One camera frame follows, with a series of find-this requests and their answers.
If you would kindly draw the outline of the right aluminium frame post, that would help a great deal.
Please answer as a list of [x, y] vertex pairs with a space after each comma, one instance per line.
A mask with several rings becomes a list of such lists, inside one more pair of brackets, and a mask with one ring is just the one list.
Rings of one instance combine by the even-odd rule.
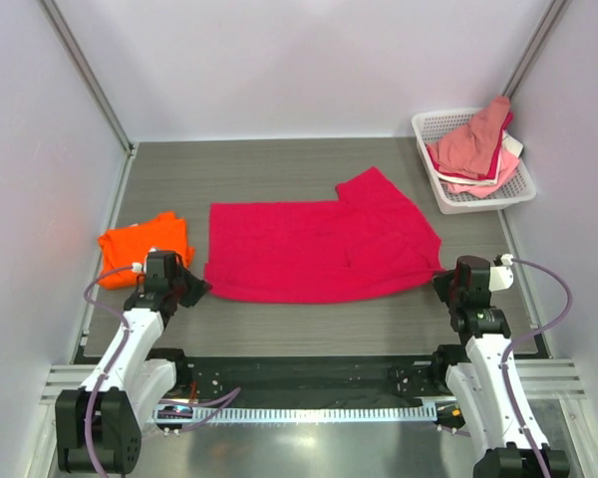
[[548, 2], [547, 8], [529, 37], [527, 45], [502, 90], [502, 94], [511, 101], [529, 76], [542, 50], [571, 3], [571, 0], [551, 0]]

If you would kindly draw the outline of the salmon pink t shirt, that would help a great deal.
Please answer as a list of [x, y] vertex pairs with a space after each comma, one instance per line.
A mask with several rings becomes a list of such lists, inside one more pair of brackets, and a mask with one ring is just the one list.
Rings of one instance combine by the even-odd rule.
[[496, 97], [465, 124], [426, 145], [435, 171], [452, 178], [493, 180], [502, 134], [512, 120], [509, 98]]

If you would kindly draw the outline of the aluminium frame post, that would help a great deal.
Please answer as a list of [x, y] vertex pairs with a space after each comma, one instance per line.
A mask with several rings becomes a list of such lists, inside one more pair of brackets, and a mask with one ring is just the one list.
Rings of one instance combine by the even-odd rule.
[[527, 45], [502, 90], [502, 94], [511, 101], [529, 76], [542, 50], [571, 3], [571, 0], [551, 0], [548, 2], [547, 8], [529, 37]]
[[58, 36], [71, 62], [77, 69], [87, 91], [102, 113], [106, 123], [116, 137], [127, 157], [134, 151], [134, 144], [127, 135], [68, 21], [54, 0], [39, 0], [39, 6], [46, 15], [52, 29]]

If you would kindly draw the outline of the crimson red t shirt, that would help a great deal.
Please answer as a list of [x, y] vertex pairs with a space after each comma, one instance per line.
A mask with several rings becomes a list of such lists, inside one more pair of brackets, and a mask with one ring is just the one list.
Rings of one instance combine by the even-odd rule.
[[371, 167], [326, 201], [214, 203], [204, 278], [214, 295], [264, 304], [337, 304], [427, 284], [442, 240], [417, 205]]

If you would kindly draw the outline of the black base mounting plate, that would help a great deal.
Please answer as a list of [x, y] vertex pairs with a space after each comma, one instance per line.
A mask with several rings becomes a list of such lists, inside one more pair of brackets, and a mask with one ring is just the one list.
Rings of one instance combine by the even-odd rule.
[[239, 396], [288, 392], [386, 393], [403, 397], [448, 396], [442, 368], [432, 356], [187, 357], [197, 396], [236, 387]]

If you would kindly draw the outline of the aluminium front rail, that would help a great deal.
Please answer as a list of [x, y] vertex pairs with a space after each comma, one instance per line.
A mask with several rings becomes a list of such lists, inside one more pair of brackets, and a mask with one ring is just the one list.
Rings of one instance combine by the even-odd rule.
[[[515, 367], [528, 400], [587, 398], [574, 362], [569, 358], [517, 357]], [[91, 364], [52, 365], [41, 401], [51, 403], [62, 389], [80, 385], [93, 369]]]

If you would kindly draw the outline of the left aluminium frame post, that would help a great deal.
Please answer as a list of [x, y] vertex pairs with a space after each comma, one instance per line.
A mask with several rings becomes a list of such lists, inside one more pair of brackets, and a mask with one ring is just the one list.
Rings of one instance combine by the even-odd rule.
[[116, 137], [127, 157], [134, 151], [134, 144], [127, 135], [68, 21], [54, 0], [39, 0], [39, 6], [46, 15], [52, 29], [58, 36], [71, 62], [77, 69], [87, 91], [102, 113], [106, 123]]

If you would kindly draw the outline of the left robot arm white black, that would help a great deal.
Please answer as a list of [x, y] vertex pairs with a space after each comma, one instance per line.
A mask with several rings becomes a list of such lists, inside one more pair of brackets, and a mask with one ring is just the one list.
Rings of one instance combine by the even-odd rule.
[[127, 269], [139, 281], [115, 313], [114, 338], [94, 370], [55, 400], [57, 463], [65, 473], [130, 474], [153, 409], [167, 394], [180, 397], [191, 388], [183, 351], [153, 346], [177, 309], [194, 306], [209, 284], [170, 250], [151, 250]]

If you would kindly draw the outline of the folded orange t shirt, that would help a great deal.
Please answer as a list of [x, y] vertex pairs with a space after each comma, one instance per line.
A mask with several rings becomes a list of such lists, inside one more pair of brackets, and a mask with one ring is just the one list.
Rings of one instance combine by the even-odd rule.
[[186, 221], [172, 211], [145, 223], [109, 229], [98, 238], [98, 244], [102, 252], [101, 274], [107, 275], [99, 284], [107, 290], [134, 286], [137, 274], [121, 268], [143, 263], [152, 248], [176, 252], [186, 267], [195, 254], [194, 247], [188, 244]]

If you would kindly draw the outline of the light pink t shirt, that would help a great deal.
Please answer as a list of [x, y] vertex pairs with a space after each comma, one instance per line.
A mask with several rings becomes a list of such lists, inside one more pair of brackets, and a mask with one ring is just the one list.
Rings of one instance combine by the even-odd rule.
[[511, 179], [511, 177], [515, 174], [518, 165], [520, 164], [520, 158], [506, 149], [503, 149], [499, 153], [498, 159], [500, 169], [497, 181], [494, 184], [467, 185], [448, 183], [448, 192], [451, 194], [468, 193], [479, 199], [483, 199], [486, 196], [496, 192]]

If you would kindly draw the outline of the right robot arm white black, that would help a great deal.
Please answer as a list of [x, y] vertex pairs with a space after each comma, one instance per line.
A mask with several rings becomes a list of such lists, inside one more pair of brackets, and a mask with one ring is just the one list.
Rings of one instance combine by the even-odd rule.
[[534, 418], [514, 357], [521, 339], [511, 336], [504, 312], [491, 296], [514, 281], [510, 254], [494, 261], [460, 256], [433, 285], [448, 307], [457, 346], [441, 346], [429, 370], [432, 387], [452, 393], [472, 440], [475, 477], [567, 477], [571, 465], [549, 443]]

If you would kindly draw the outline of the white plastic basket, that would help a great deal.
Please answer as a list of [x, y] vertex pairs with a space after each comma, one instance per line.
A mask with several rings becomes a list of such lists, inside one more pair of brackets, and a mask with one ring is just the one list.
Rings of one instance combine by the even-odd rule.
[[535, 198], [521, 159], [522, 145], [507, 134], [514, 119], [509, 100], [479, 109], [417, 114], [418, 152], [441, 213], [503, 210]]

